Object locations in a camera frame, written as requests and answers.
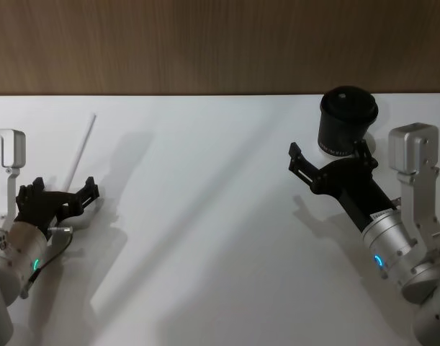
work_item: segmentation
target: black cable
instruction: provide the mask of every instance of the black cable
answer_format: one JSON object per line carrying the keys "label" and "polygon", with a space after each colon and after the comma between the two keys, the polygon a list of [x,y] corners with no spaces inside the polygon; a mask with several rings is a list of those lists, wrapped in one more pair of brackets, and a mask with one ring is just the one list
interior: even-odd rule
{"label": "black cable", "polygon": [[71,233],[71,235],[69,236],[68,242],[66,243],[66,245],[64,246],[64,248],[62,248],[60,251],[58,251],[55,255],[53,255],[46,263],[44,263],[41,267],[37,268],[33,274],[31,275],[31,277],[29,278],[28,282],[32,285],[34,283],[34,281],[37,279],[37,276],[39,276],[40,272],[42,272],[43,269],[45,269],[45,267],[47,267],[51,262],[53,262],[54,260],[56,260],[62,253],[64,253],[66,251],[66,249],[69,247],[69,245],[71,245],[71,242],[73,241],[73,234]]}

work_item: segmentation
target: blue led light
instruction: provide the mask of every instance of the blue led light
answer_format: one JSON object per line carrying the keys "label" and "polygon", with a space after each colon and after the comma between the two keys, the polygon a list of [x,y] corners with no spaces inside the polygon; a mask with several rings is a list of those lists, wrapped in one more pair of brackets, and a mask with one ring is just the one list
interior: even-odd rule
{"label": "blue led light", "polygon": [[381,259],[381,257],[376,254],[374,256],[374,258],[375,258],[375,262],[378,264],[378,266],[382,267],[383,266],[383,260]]}

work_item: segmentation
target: wood panel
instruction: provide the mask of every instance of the wood panel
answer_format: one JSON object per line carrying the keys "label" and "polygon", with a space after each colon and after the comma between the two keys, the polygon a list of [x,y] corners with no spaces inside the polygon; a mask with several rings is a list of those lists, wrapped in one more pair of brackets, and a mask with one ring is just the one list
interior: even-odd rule
{"label": "wood panel", "polygon": [[440,91],[440,1],[0,0],[0,94]]}

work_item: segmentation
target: black cup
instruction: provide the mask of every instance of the black cup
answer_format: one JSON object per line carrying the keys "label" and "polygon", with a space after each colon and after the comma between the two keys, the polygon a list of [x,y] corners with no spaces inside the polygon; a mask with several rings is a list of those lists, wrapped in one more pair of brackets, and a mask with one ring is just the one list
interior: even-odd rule
{"label": "black cup", "polygon": [[378,116],[375,98],[356,86],[339,86],[324,94],[320,111],[318,144],[334,156],[351,155],[354,142],[363,139]]}

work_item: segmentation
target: white tabletop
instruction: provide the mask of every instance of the white tabletop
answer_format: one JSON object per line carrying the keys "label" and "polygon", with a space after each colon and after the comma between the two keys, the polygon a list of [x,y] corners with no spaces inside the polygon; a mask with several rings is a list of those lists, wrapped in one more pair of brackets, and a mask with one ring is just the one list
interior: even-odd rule
{"label": "white tabletop", "polygon": [[[374,178],[395,198],[387,134],[440,127],[440,94],[376,98]],[[316,166],[329,162],[319,101],[0,97],[0,128],[27,135],[19,183],[43,176],[59,188],[95,113],[71,190],[94,176],[103,197],[10,307],[9,345],[414,345],[412,308],[380,279],[349,217],[287,169],[292,141]]]}

